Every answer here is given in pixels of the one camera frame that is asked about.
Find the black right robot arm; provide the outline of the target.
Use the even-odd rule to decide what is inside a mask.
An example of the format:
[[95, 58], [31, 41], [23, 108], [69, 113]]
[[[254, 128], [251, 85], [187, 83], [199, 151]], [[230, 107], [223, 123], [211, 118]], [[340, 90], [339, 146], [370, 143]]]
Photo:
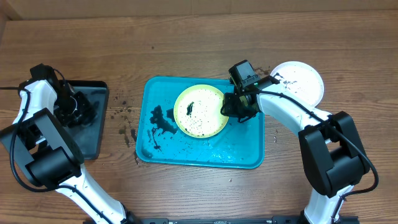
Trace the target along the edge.
[[229, 70], [232, 93], [224, 94], [220, 113], [243, 123], [263, 113], [298, 136], [304, 173], [312, 186], [309, 203], [297, 217], [272, 217], [273, 223], [358, 223], [340, 209], [364, 174], [374, 170], [352, 117], [316, 106], [323, 81], [310, 65], [284, 62], [260, 77], [243, 60]]

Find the white plate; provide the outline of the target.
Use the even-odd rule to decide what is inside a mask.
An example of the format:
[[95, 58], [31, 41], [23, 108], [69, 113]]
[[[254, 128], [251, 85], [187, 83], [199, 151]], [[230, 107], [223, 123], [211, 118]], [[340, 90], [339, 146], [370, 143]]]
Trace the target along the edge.
[[323, 80], [320, 74], [306, 63], [284, 62], [271, 71], [271, 76], [278, 79], [286, 90], [311, 106], [316, 107], [323, 98]]

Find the yellow rimmed plate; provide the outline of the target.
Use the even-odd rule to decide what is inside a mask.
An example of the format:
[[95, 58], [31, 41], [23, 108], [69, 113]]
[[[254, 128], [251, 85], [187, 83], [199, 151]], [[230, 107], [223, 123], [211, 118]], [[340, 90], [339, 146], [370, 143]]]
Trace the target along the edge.
[[182, 91], [174, 104], [178, 128], [193, 138], [218, 134], [229, 118], [220, 113], [224, 94], [211, 85], [193, 85]]

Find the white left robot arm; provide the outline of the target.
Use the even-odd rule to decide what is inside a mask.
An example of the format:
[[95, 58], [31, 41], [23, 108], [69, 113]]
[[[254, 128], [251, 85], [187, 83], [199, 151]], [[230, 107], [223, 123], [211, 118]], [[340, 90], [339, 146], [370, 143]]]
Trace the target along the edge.
[[74, 201], [92, 223], [140, 223], [89, 174], [85, 159], [100, 151], [107, 84], [67, 80], [44, 64], [15, 89], [21, 106], [13, 123], [1, 130], [16, 181], [35, 192], [56, 191]]

